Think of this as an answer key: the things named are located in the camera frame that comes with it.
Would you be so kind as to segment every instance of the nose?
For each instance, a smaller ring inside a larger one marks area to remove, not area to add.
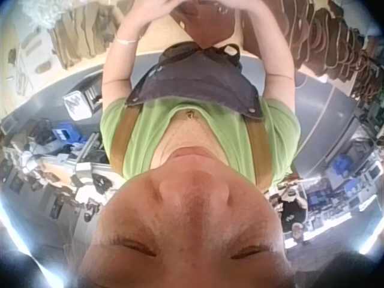
[[[164,208],[185,221],[219,217],[229,202],[228,185],[209,173],[190,170],[162,182],[159,192]]]

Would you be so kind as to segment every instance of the green t-shirt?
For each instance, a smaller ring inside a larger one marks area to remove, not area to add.
[[[124,101],[116,100],[101,118],[100,130],[108,157],[124,111]],[[300,124],[292,111],[280,101],[261,99],[261,107],[271,147],[272,183],[276,184],[290,172],[300,137]],[[155,149],[170,120],[184,109],[200,112],[223,147],[230,167],[255,183],[251,145],[243,117],[214,103],[180,97],[162,98],[143,105],[125,153],[124,178],[130,179],[149,170]]]

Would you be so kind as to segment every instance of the bracelet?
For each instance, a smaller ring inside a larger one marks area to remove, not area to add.
[[[129,44],[133,44],[133,43],[138,42],[138,40],[123,40],[123,39],[119,39],[117,34],[115,35],[115,38],[116,38],[116,41],[118,43],[123,44],[123,45],[129,45]]]

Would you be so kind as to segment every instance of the closed eye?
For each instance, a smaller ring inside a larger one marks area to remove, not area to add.
[[[261,252],[271,252],[272,248],[268,245],[258,245],[258,246],[248,246],[240,251],[238,251],[234,256],[231,256],[232,260],[245,259],[249,256],[261,253]]]
[[[146,245],[137,242],[135,240],[126,238],[121,235],[114,236],[111,240],[107,241],[107,245],[112,246],[123,246],[127,247],[129,249],[135,250],[137,252],[143,253],[150,257],[157,257],[157,254],[153,252],[150,248],[148,248]]]

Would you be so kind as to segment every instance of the dark apron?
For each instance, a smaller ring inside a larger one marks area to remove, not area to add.
[[[233,56],[224,50],[236,49]],[[141,78],[125,104],[135,106],[164,97],[182,97],[225,106],[262,120],[257,89],[241,74],[239,47],[202,50],[194,42],[171,46]]]

